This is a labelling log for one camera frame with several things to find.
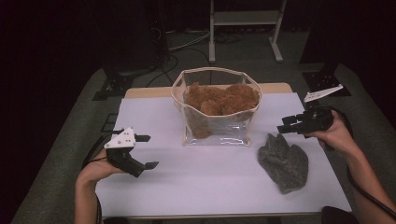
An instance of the dark background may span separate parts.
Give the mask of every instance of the dark background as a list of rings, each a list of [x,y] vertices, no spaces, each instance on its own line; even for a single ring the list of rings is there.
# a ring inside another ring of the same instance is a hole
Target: dark background
[[[113,54],[116,49],[119,58],[134,58],[137,67],[161,62],[161,46],[151,46],[142,62],[135,57],[137,43],[151,42],[145,27],[155,26],[156,21],[150,16],[141,19],[142,15],[138,22],[110,20],[111,9],[127,12],[128,7],[120,7],[128,5],[127,1],[110,5],[116,2],[0,1],[2,223],[13,218],[81,90],[103,67],[103,59],[117,59]],[[159,3],[163,4],[165,30],[208,28],[209,1],[153,0],[140,12],[148,15]],[[278,6],[279,2],[272,0],[216,1],[219,10]],[[289,0],[282,23],[287,32],[311,29],[301,63],[331,61],[350,67],[393,126],[395,8],[395,2],[385,0]],[[136,8],[129,9],[134,12],[131,15],[136,14]],[[120,30],[145,35],[124,42]]]

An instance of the forearm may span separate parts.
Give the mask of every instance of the forearm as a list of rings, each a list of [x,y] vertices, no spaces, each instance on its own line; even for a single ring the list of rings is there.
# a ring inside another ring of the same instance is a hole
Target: forearm
[[[370,163],[360,150],[346,157],[352,178],[367,193],[378,199],[381,203],[396,211],[395,204],[382,188]],[[354,190],[356,202],[361,215],[361,223],[396,223],[396,220],[387,215],[377,205],[367,200],[359,192]]]
[[[78,179],[75,195],[75,224],[95,224],[97,217],[96,182]]]

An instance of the hand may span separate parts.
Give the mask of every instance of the hand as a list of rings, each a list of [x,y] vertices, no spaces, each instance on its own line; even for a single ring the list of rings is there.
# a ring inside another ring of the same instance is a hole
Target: hand
[[[341,120],[336,111],[332,111],[334,116],[333,124],[327,131],[306,133],[306,136],[316,137],[320,145],[325,148],[325,143],[333,147],[343,157],[348,157],[351,153],[359,150],[359,147],[350,135],[345,123]]]
[[[102,149],[99,154],[95,156],[95,158],[93,158],[92,160],[93,161],[88,163],[87,166],[85,166],[84,169],[81,171],[78,176],[78,181],[81,181],[83,183],[97,183],[99,180],[104,179],[110,175],[116,173],[123,173],[122,170],[114,167],[107,162],[105,149]]]

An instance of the metal stand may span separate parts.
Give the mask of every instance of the metal stand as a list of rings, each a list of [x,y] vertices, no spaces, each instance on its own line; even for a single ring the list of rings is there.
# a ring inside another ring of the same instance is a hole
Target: metal stand
[[[276,26],[274,36],[269,38],[271,48],[278,63],[283,62],[282,55],[277,47],[277,37],[282,23],[286,1],[282,0],[280,10],[271,11],[227,11],[215,12],[214,0],[210,0],[210,40],[209,61],[214,63],[215,56],[215,26],[219,25],[263,25],[274,24]]]

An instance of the gray carpet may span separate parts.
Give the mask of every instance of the gray carpet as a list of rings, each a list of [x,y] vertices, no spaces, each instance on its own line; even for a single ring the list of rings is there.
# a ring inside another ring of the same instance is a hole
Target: gray carpet
[[[230,45],[216,45],[216,63],[213,66],[242,71],[257,82],[287,82],[300,98],[309,91],[302,72],[315,71],[320,64],[300,65],[308,33],[281,32],[278,45],[284,58],[277,63],[268,42],[269,34],[245,35],[242,41]],[[179,46],[196,36],[172,34],[169,44]],[[208,54],[207,44],[192,46]],[[178,58],[175,69],[169,72],[173,80],[182,70],[208,66],[205,56],[191,49],[173,53]],[[164,65],[172,67],[175,59]],[[145,87],[162,71],[139,77],[133,87]],[[347,67],[340,65],[335,75],[346,85],[352,96],[327,97],[320,102],[346,112],[352,123],[355,138],[373,165],[384,188],[396,202],[396,132],[361,85],[359,78]],[[74,218],[74,183],[85,155],[96,139],[107,115],[118,113],[120,97],[106,101],[92,98],[105,82],[106,75],[100,69],[92,74],[56,139],[33,186],[22,203],[12,223],[72,223]],[[150,87],[169,86],[165,76],[152,82]],[[332,167],[346,192],[354,213],[358,216],[352,189],[346,178],[346,165],[335,153],[327,152]],[[149,220],[132,223],[150,223]],[[267,223],[265,218],[228,218],[168,220],[166,223]],[[282,217],[282,223],[320,223],[320,216]]]

